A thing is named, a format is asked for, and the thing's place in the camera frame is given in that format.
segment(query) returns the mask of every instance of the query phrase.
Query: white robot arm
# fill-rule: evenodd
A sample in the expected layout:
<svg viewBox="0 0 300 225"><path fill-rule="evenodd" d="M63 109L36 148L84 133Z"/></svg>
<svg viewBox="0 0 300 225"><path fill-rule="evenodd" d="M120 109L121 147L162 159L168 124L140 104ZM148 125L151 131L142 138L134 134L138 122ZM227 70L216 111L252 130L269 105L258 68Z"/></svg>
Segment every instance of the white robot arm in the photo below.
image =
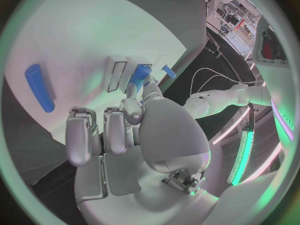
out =
<svg viewBox="0 0 300 225"><path fill-rule="evenodd" d="M236 84L228 90L210 90L192 94L183 106L199 119L223 111L229 105L246 106L248 103L271 106L271 96L266 86Z"/></svg>

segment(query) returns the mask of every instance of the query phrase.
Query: blue cylinder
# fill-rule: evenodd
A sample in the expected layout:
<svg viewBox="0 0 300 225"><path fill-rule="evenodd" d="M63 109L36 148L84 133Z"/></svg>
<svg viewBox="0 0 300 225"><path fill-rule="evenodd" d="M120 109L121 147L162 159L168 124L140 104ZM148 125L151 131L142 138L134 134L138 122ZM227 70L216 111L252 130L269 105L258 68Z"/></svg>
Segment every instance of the blue cylinder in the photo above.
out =
<svg viewBox="0 0 300 225"><path fill-rule="evenodd" d="M132 74L129 83L133 83L136 85L136 90L139 92L141 87L143 86L145 78L152 72L152 69L149 65L139 64L134 73Z"/></svg>
<svg viewBox="0 0 300 225"><path fill-rule="evenodd" d="M27 68L25 71L25 76L35 98L41 107L46 113L51 113L55 108L55 104L51 99L45 85L40 65L34 64Z"/></svg>
<svg viewBox="0 0 300 225"><path fill-rule="evenodd" d="M177 76L177 74L173 72L173 70L169 68L168 65L164 66L162 70L164 70L172 79L176 78Z"/></svg>

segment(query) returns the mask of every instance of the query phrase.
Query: green led strip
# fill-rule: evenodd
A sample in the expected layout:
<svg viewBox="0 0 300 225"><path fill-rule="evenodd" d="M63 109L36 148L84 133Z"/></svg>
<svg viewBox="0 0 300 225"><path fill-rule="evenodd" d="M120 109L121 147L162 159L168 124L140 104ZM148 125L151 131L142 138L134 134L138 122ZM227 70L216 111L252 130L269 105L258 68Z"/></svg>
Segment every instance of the green led strip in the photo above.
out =
<svg viewBox="0 0 300 225"><path fill-rule="evenodd" d="M251 153L251 149L252 149L253 135L254 135L253 131L249 131L248 134L247 134L247 140L246 140L244 153L242 155L242 158L241 158L239 167L237 169L237 172L235 174L235 177L232 181L233 186L237 185L240 182L240 180L241 180L241 178L242 178L242 176L245 172L245 169L247 167L249 157L250 157L250 153Z"/></svg>
<svg viewBox="0 0 300 225"><path fill-rule="evenodd" d="M227 178L227 181L226 181L226 183L228 183L228 184L231 184L233 182L233 180L234 180L234 178L235 178L235 176L238 172L238 169L239 169L239 166L241 164L242 157L243 157L243 154L244 154L244 151L245 151L245 147L246 147L247 134L248 134L247 131L243 131L242 134L241 134L241 139L240 139L240 143L239 143L239 147L238 147L238 152L237 152L233 167L231 169L231 172L230 172L230 174Z"/></svg>

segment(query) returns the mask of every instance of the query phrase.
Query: white curved panel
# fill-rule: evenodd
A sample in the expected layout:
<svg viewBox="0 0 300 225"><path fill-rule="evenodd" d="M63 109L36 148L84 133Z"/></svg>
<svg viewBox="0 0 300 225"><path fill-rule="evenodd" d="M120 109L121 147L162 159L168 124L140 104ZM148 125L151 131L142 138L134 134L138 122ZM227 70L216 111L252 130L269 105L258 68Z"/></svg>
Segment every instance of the white curved panel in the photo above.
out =
<svg viewBox="0 0 300 225"><path fill-rule="evenodd" d="M153 63L160 82L186 48L159 21L127 0L45 0L17 35L6 64L8 84L24 109L53 138L65 144L66 119L73 106L103 112L125 95L104 88L110 56L139 56ZM34 97L26 69L40 64L55 109L46 113Z"/></svg>

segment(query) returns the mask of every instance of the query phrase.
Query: blue object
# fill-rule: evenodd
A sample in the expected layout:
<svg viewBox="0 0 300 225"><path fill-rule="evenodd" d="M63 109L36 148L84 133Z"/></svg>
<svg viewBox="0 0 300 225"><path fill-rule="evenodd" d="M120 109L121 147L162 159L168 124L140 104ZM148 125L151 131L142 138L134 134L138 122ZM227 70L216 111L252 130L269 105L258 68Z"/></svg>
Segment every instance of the blue object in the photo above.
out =
<svg viewBox="0 0 300 225"><path fill-rule="evenodd" d="M152 72L152 69L149 65L139 64L134 73L132 74L129 83L133 83L136 86L136 91L139 92L143 86L144 80Z"/></svg>
<svg viewBox="0 0 300 225"><path fill-rule="evenodd" d="M25 71L25 76L34 96L38 100L41 107L46 113L51 113L55 108L55 104L46 88L40 65L34 64L27 68Z"/></svg>
<svg viewBox="0 0 300 225"><path fill-rule="evenodd" d="M172 79L176 78L177 76L177 74L173 72L173 70L169 68L168 65L164 66L162 70L164 70Z"/></svg>

